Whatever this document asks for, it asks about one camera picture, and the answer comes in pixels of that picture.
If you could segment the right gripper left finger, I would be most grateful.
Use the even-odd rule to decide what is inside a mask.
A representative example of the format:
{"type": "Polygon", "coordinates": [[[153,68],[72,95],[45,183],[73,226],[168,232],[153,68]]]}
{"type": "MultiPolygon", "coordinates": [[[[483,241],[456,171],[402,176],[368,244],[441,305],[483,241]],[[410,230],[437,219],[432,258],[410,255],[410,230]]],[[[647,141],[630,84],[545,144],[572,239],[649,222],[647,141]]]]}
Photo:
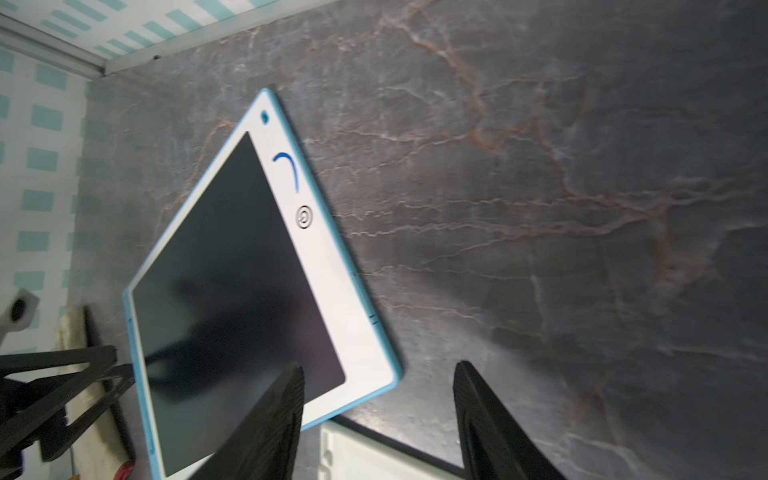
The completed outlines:
{"type": "Polygon", "coordinates": [[[291,365],[191,478],[290,479],[300,438],[304,388],[302,368],[291,365]]]}

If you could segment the blue framed drawing tablet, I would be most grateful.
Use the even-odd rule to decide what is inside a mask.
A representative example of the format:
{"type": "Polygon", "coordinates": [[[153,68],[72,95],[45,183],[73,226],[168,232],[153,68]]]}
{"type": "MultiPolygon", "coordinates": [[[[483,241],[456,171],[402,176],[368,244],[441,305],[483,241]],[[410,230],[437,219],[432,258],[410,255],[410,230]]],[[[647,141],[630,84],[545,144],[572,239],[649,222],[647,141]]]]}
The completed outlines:
{"type": "Polygon", "coordinates": [[[276,94],[263,89],[129,282],[150,471],[188,479],[290,365],[301,428],[403,375],[276,94]]]}

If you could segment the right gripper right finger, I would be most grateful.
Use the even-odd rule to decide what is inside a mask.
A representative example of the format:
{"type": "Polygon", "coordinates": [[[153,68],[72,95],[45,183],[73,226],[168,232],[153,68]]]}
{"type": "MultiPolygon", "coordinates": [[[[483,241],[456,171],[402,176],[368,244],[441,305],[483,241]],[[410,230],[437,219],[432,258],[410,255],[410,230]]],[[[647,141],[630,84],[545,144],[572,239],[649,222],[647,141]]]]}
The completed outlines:
{"type": "Polygon", "coordinates": [[[565,479],[468,361],[456,365],[453,395],[465,478],[565,479]]]}

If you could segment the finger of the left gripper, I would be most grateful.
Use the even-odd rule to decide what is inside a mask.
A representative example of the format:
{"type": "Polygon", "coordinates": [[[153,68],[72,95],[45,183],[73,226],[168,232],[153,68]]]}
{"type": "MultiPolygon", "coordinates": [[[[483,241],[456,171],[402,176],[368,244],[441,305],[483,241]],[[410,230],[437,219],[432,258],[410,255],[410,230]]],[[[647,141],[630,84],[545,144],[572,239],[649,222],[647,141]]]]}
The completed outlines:
{"type": "Polygon", "coordinates": [[[3,355],[1,460],[20,462],[22,451],[35,442],[44,462],[63,455],[135,383],[133,367],[118,365],[116,361],[116,349],[112,346],[3,355]],[[13,374],[80,365],[84,367],[81,371],[30,382],[11,378],[13,374]],[[106,381],[112,383],[111,388],[69,421],[65,413],[67,403],[88,387],[106,381]]]}

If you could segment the white drawing tablet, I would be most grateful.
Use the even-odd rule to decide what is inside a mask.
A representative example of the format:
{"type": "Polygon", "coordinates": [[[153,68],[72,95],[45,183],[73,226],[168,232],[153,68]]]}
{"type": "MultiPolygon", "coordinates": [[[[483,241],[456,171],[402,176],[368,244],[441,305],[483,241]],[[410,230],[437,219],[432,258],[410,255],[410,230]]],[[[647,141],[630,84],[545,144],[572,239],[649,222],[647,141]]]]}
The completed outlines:
{"type": "Polygon", "coordinates": [[[318,479],[462,479],[427,460],[404,453],[335,422],[320,427],[318,479]]]}

